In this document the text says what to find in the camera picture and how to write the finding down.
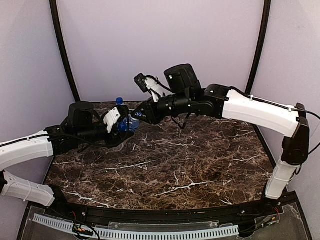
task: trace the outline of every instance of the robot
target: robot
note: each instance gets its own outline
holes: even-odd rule
[[[119,132],[117,123],[129,114],[148,124],[158,124],[165,117],[180,114],[206,115],[216,119],[240,120],[272,129],[284,136],[283,152],[265,186],[263,198],[272,202],[281,197],[292,176],[300,171],[309,152],[310,128],[304,105],[284,105],[246,95],[235,87],[211,84],[202,88],[190,64],[177,65],[164,72],[169,88],[150,75],[140,73],[134,78],[139,88],[151,98],[130,112],[117,105],[99,116],[90,102],[77,102],[69,107],[68,117],[60,124],[36,134],[0,143],[0,194],[52,207],[65,199],[57,186],[41,185],[14,176],[6,168],[32,159],[52,157],[77,149],[87,143],[97,147],[114,148],[134,133]]]

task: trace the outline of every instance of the marble table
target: marble table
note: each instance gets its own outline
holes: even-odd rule
[[[102,114],[114,105],[95,108]],[[184,130],[169,117],[159,125],[141,123],[119,152],[81,148],[57,156],[45,184],[87,206],[186,210],[251,202],[273,171],[250,124],[206,116],[192,115]]]

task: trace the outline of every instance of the white wall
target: white wall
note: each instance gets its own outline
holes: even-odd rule
[[[145,100],[139,73],[190,63],[203,87],[245,89],[264,1],[60,0],[59,14],[81,99]]]
[[[73,98],[61,61],[49,1],[0,3],[0,142],[60,124]],[[51,158],[7,170],[42,183]],[[27,203],[0,196],[0,240],[17,239]]]
[[[299,102],[320,113],[319,13],[318,0],[272,1],[254,95],[284,104]],[[319,120],[313,116],[308,119],[313,148],[320,141]],[[283,138],[271,130],[262,132],[278,159]],[[320,240],[320,149],[310,155],[288,189],[296,190],[313,239]]]

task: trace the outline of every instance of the blue bottle cap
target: blue bottle cap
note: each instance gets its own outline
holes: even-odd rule
[[[124,104],[124,100],[123,100],[122,97],[118,97],[118,98],[115,100],[115,103],[116,103],[117,105],[122,105],[122,104]]]

